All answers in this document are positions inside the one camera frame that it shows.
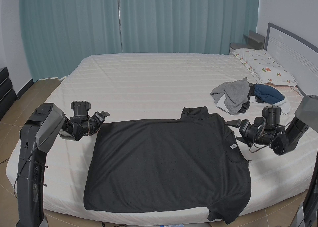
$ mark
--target floral pillowcase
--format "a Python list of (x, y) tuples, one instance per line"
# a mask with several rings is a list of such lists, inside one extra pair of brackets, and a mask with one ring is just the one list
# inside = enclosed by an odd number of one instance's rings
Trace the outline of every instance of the floral pillowcase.
[(259, 84), (296, 86), (295, 78), (284, 70), (266, 50), (237, 49), (231, 51), (250, 71)]

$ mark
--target tile floor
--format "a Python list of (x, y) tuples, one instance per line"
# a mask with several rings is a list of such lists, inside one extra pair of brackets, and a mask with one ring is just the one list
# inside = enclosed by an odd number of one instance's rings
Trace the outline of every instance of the tile floor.
[[(10, 157), (19, 139), (19, 131), (32, 114), (60, 84), (58, 79), (39, 80), (17, 100), (0, 120), (0, 162)], [(0, 227), (15, 226), (18, 221), (17, 200), (5, 174), (7, 162), (0, 164)], [(238, 217), (230, 227), (287, 227), (292, 221), (305, 192), (266, 209)], [(101, 222), (81, 219), (45, 210), (50, 227), (101, 227)], [(108, 223), (107, 227), (116, 224)], [(212, 227), (226, 226), (223, 221), (210, 223)]]

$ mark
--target gray wall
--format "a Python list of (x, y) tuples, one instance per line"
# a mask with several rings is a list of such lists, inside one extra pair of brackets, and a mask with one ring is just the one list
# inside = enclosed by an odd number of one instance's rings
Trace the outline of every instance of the gray wall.
[(18, 93), (31, 74), (21, 38), (19, 0), (0, 0), (0, 67), (7, 66)]
[(260, 0), (256, 31), (271, 22), (318, 46), (318, 0)]

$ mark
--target pile of clothes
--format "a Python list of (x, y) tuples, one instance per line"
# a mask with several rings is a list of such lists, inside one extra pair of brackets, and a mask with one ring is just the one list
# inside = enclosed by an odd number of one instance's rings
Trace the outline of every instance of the pile of clothes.
[(290, 111), (289, 101), (276, 88), (249, 83), (246, 77), (235, 82), (222, 83), (212, 90), (211, 95), (216, 106), (231, 115), (245, 113), (250, 102), (279, 106), (282, 114)]

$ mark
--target white headboard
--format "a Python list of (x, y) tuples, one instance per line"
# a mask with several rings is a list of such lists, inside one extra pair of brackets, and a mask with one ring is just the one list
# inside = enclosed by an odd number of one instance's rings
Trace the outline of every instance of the white headboard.
[(265, 50), (295, 77), (300, 91), (318, 95), (316, 46), (279, 26), (268, 23)]

